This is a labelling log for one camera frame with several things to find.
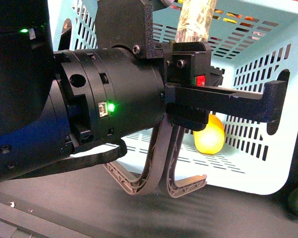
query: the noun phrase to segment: orange object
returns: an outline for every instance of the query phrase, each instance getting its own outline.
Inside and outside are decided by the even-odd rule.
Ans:
[[[213,155],[223,148],[225,140],[224,126],[217,116],[210,114],[206,128],[201,131],[194,131],[193,136],[198,151],[203,154]]]

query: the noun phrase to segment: black bracket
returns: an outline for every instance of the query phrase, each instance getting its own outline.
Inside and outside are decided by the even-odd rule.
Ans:
[[[122,47],[139,59],[163,58],[163,50],[153,42],[153,10],[149,0],[99,1],[95,20],[98,48]]]

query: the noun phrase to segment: screw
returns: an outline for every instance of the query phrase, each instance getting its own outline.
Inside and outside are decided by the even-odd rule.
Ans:
[[[140,45],[134,45],[134,47],[133,47],[133,53],[134,53],[134,55],[139,55],[140,52],[141,52]]]
[[[12,146],[9,144],[0,146],[0,154],[10,153],[11,150],[12,150]]]
[[[6,165],[9,169],[13,169],[16,166],[15,162],[10,162]]]
[[[185,66],[185,61],[183,59],[180,59],[177,61],[177,67],[183,68]]]

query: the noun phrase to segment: mounting hole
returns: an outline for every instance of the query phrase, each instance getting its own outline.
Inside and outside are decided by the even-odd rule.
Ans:
[[[10,153],[11,150],[12,150],[12,146],[9,144],[0,146],[0,154]]]
[[[85,85],[86,79],[83,75],[73,74],[70,77],[70,84],[75,88],[81,88]]]
[[[112,134],[114,134],[114,128],[109,128],[107,136],[110,136]]]
[[[93,135],[87,135],[87,136],[82,138],[81,142],[83,144],[87,144],[87,143],[90,143],[93,139],[94,139]]]
[[[15,162],[10,162],[10,163],[7,163],[6,166],[8,167],[8,169],[13,169],[16,166],[16,163]]]

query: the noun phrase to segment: usb port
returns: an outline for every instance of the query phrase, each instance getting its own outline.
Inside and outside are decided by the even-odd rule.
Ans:
[[[99,108],[99,116],[101,118],[108,115],[107,103],[106,102],[98,103],[98,108]]]

